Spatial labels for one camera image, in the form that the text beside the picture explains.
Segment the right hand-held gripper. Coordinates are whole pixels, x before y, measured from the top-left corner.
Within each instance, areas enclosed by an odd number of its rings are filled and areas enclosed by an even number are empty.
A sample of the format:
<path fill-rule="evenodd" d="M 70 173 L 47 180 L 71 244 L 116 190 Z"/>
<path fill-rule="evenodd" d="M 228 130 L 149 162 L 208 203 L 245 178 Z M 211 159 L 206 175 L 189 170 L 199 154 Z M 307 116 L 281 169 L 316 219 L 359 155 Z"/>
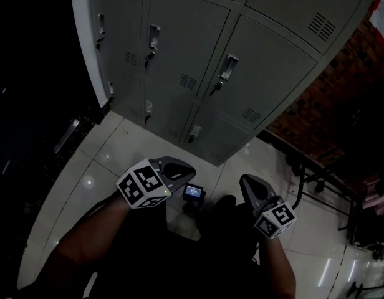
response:
<path fill-rule="evenodd" d="M 292 206 L 265 180 L 243 174 L 239 185 L 249 212 L 254 217 L 254 228 L 268 239 L 287 231 L 297 220 Z"/>

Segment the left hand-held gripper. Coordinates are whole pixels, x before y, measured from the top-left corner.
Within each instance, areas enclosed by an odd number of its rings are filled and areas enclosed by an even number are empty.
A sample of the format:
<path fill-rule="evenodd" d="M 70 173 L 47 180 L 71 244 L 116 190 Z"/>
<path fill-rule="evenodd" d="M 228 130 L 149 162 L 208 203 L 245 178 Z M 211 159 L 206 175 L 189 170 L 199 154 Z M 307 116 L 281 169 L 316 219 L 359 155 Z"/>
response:
<path fill-rule="evenodd" d="M 196 175 L 188 163 L 164 156 L 129 167 L 117 187 L 132 209 L 156 207 Z"/>

